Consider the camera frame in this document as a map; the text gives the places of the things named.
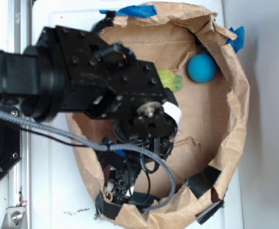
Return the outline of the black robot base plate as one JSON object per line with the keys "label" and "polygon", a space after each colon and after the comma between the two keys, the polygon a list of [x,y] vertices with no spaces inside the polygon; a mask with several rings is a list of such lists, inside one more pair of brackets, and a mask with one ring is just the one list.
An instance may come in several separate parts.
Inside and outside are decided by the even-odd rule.
{"label": "black robot base plate", "polygon": [[0,120],[0,181],[20,159],[20,130],[12,123]]}

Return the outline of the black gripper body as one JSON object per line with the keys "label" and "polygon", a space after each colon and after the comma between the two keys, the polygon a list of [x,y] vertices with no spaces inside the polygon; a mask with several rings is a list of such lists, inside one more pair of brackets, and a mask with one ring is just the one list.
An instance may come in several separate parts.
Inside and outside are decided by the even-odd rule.
{"label": "black gripper body", "polygon": [[151,208],[157,197],[151,194],[150,175],[162,168],[169,177],[170,191],[167,199],[157,205],[166,206],[173,198],[176,187],[172,172],[165,165],[178,134],[182,112],[176,101],[145,101],[133,104],[127,111],[101,113],[101,119],[113,120],[113,142],[104,136],[101,151],[103,167],[111,166],[106,191],[115,205],[133,204],[138,208]]}

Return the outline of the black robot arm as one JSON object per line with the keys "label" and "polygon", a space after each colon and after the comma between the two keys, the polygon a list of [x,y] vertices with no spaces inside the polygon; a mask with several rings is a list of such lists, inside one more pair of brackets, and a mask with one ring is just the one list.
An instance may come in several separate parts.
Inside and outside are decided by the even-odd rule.
{"label": "black robot arm", "polygon": [[[112,120],[117,143],[104,137],[93,143],[50,127],[58,113],[83,113]],[[131,203],[149,211],[150,193],[133,188],[146,164],[163,167],[171,154],[182,112],[173,92],[161,82],[152,62],[138,60],[117,42],[95,32],[57,26],[45,28],[23,54],[0,52],[0,119],[65,136],[78,147],[96,151],[102,166],[112,165],[109,191],[118,205]]]}

